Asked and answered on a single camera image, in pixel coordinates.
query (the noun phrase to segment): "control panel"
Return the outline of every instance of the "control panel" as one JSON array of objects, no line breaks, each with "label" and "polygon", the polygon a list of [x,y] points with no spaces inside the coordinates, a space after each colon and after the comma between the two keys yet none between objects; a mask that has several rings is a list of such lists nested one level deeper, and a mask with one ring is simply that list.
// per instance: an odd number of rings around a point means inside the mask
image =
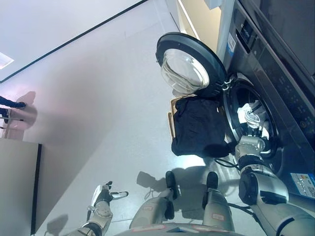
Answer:
[{"label": "control panel", "polygon": [[305,101],[294,88],[289,78],[281,70],[268,50],[264,50],[259,58],[259,63],[277,89],[282,100],[287,105],[295,121],[314,149],[315,124],[314,116],[305,104]]}]

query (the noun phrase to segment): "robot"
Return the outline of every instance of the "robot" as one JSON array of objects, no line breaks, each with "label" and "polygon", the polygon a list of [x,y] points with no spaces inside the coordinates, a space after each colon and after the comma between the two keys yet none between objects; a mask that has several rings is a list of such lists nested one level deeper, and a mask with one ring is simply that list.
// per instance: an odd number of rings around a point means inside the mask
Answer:
[{"label": "robot", "polygon": [[[260,153],[264,140],[243,136],[235,147],[235,158],[240,171],[239,197],[248,207],[240,207],[250,213],[268,236],[312,236],[315,234],[315,218],[288,204],[285,184],[264,164]],[[203,198],[205,209],[202,225],[164,223],[174,218],[173,201],[178,197],[175,176],[166,173],[167,188],[158,197],[147,200],[136,213],[129,230],[117,236],[240,236],[234,232],[230,205],[218,190],[218,175],[210,172],[207,191]],[[109,204],[128,195],[127,192],[110,192],[112,182],[100,185],[94,192],[88,207],[87,222],[69,236],[103,236],[113,214]]]}]

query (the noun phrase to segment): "white tiled floor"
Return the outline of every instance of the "white tiled floor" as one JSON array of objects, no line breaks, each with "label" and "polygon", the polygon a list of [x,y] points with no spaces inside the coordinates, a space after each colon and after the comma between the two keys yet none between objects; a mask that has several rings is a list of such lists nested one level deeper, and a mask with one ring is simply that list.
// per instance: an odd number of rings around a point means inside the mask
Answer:
[{"label": "white tiled floor", "polygon": [[[167,170],[174,170],[183,195],[176,222],[200,222],[210,169],[219,173],[228,201],[240,202],[230,169],[171,152],[172,92],[155,51],[159,37],[176,30],[165,2],[150,0],[1,84],[2,96],[29,104],[14,111],[25,122],[11,123],[9,137],[43,144],[36,236],[63,236],[80,226],[95,187],[109,180],[129,196],[111,204],[106,235],[127,229],[149,187],[155,196],[163,189]],[[237,232],[264,235],[249,216],[233,214],[235,222],[248,222],[248,231],[236,226]]]}]

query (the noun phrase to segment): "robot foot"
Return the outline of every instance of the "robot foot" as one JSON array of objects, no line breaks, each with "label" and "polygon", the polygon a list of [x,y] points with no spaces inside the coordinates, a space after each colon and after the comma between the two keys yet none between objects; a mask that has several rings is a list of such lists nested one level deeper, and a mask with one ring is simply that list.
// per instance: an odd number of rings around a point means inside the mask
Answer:
[{"label": "robot foot", "polygon": [[172,171],[168,171],[165,174],[165,179],[166,179],[166,186],[167,188],[170,188],[173,190],[173,200],[177,199],[178,197],[178,188],[177,188],[177,183],[175,180],[175,175]]},{"label": "robot foot", "polygon": [[219,178],[217,173],[211,171],[208,173],[207,176],[207,190],[205,191],[204,195],[203,195],[203,199],[202,199],[202,208],[206,208],[206,205],[208,203],[208,189],[212,188],[212,189],[217,189],[218,188],[218,182],[219,182]]}]

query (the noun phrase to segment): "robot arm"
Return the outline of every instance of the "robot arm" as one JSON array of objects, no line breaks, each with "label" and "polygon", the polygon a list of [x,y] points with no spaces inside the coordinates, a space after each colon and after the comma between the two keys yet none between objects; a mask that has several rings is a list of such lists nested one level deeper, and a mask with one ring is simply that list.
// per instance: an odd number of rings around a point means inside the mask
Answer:
[{"label": "robot arm", "polygon": [[241,178],[239,197],[248,204],[268,236],[310,236],[315,232],[315,218],[288,204],[285,184],[267,167],[260,152],[264,141],[243,136],[235,147]]},{"label": "robot arm", "polygon": [[103,236],[110,225],[113,213],[110,210],[109,203],[128,196],[128,192],[109,192],[112,182],[105,185],[99,185],[92,198],[92,203],[88,207],[87,222],[69,236]]}]

